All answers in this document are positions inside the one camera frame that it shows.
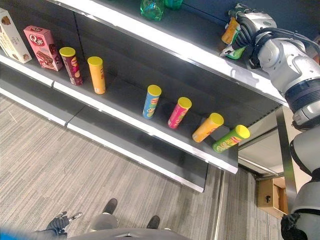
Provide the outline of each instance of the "dark red pringles can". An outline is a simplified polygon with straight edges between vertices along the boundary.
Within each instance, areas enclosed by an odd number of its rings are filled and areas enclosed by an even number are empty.
[[[65,68],[69,74],[70,81],[73,85],[82,85],[79,64],[77,62],[76,50],[72,47],[65,46],[59,50],[64,62]]]

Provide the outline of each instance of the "hand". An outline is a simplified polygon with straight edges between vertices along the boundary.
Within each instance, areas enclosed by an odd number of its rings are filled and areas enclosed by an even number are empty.
[[[57,215],[46,227],[47,230],[55,230],[59,235],[65,232],[65,227],[69,225],[70,221],[64,211]]]

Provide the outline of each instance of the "black shoe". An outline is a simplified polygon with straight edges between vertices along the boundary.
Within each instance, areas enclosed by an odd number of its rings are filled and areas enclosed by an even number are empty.
[[[108,203],[105,205],[102,213],[113,214],[114,211],[116,210],[117,205],[118,205],[117,199],[115,198],[110,199]]]
[[[147,229],[158,229],[160,224],[160,217],[158,217],[157,215],[154,215],[148,225],[146,226]]]

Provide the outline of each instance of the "shelf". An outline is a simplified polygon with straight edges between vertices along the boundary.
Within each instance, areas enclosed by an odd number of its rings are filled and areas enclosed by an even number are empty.
[[[67,128],[111,148],[198,192],[203,192],[208,164],[86,106]]]
[[[243,61],[218,56],[224,29],[184,9],[166,10],[160,22],[140,16],[139,0],[47,0],[146,42],[216,75],[236,82],[280,104],[287,102],[272,86],[268,75],[247,69]]]
[[[0,94],[62,126],[84,105],[0,64]]]
[[[43,74],[45,71],[44,68],[39,70],[39,68],[36,67],[36,62],[38,62],[37,59],[33,58],[27,63],[20,63],[12,58],[7,57],[4,51],[0,49],[0,63],[5,64],[10,68],[51,87],[54,81]]]
[[[81,86],[72,85],[66,74],[53,83],[53,88],[151,136],[166,141],[207,163],[234,174],[237,172],[238,146],[223,153],[216,153],[212,149],[214,141],[230,131],[228,128],[222,126],[214,131],[211,137],[197,143],[193,141],[191,136],[201,123],[202,118],[192,111],[187,113],[177,129],[171,129],[167,122],[175,105],[166,99],[160,98],[153,118],[145,119],[142,116],[142,111],[146,90],[108,74],[106,93],[99,95],[93,90],[88,72],[81,72],[82,79],[84,79]]]

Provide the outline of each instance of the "person's leg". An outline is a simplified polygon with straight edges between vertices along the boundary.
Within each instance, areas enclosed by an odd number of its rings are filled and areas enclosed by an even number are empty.
[[[147,229],[158,229],[160,224],[160,217],[158,217],[157,215],[154,215],[148,225],[146,226]]]
[[[119,225],[118,220],[112,214],[114,213],[118,201],[112,198],[104,207],[102,214],[96,216],[89,228],[89,232],[105,230],[105,229],[116,229]]]

